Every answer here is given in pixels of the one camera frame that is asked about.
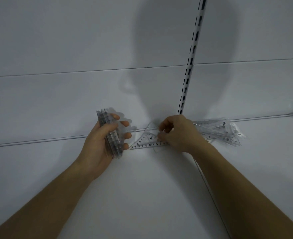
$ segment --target person's left arm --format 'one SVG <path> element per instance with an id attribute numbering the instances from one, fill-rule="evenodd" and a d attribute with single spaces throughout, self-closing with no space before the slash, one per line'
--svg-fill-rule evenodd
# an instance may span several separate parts
<path id="1" fill-rule="evenodd" d="M 109 166 L 112 157 L 106 152 L 105 136 L 117 125 L 97 123 L 73 164 L 0 226 L 0 238 L 56 238 L 89 184 Z"/>

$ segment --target bare skin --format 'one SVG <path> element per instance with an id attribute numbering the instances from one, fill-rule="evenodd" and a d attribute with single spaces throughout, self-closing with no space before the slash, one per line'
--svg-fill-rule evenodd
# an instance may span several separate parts
<path id="1" fill-rule="evenodd" d="M 233 238 L 293 238 L 293 222 L 207 143 L 190 120 L 171 116 L 159 130 L 164 131 L 161 140 L 196 160 Z"/>
<path id="2" fill-rule="evenodd" d="M 89 184 L 109 166 L 112 157 L 104 138 L 116 127 L 97 123 L 75 162 L 0 226 L 0 238 L 56 238 Z M 233 238 L 293 238 L 293 222 L 208 144 L 190 120 L 171 116 L 159 129 L 164 131 L 161 140 L 197 161 Z"/>

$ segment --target forearm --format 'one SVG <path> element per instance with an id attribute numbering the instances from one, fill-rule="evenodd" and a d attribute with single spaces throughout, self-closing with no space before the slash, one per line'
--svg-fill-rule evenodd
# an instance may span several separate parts
<path id="1" fill-rule="evenodd" d="M 0 238 L 56 238 L 89 184 L 72 164 L 0 226 Z"/>
<path id="2" fill-rule="evenodd" d="M 293 222 L 213 146 L 192 156 L 234 238 L 293 238 Z"/>

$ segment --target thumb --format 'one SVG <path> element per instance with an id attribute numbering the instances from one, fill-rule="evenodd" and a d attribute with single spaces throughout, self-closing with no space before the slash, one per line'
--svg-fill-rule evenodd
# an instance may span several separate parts
<path id="1" fill-rule="evenodd" d="M 166 141 L 167 140 L 167 135 L 168 135 L 168 133 L 166 133 L 166 132 L 160 132 L 158 134 L 158 139 L 160 139 L 161 141 Z"/>
<path id="2" fill-rule="evenodd" d="M 97 132 L 96 132 L 96 135 L 98 136 L 98 138 L 100 139 L 104 139 L 106 137 L 106 135 L 109 133 L 109 132 L 112 132 L 114 131 L 117 127 L 118 127 L 119 124 L 117 123 L 113 123 L 113 124 L 104 124 L 102 127 L 100 127 Z"/>

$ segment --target white back panel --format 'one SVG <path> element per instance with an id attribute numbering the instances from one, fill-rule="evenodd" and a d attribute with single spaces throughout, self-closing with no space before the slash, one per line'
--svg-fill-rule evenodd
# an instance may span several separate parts
<path id="1" fill-rule="evenodd" d="M 186 65 L 199 0 L 0 0 L 0 76 Z"/>
<path id="2" fill-rule="evenodd" d="M 0 224 L 71 164 L 83 142 L 0 148 Z M 170 149 L 138 149 L 89 186 L 59 238 L 185 236 L 228 238 L 194 161 Z"/>
<path id="3" fill-rule="evenodd" d="M 183 114 L 234 119 L 293 111 L 293 60 L 195 65 Z"/>
<path id="4" fill-rule="evenodd" d="M 293 0 L 208 0 L 195 63 L 293 58 Z"/>
<path id="5" fill-rule="evenodd" d="M 185 66 L 0 77 L 0 143 L 85 135 L 113 107 L 146 128 L 177 114 Z"/>
<path id="6" fill-rule="evenodd" d="M 247 136 L 242 147 L 212 144 L 293 220 L 293 117 L 236 124 Z"/>

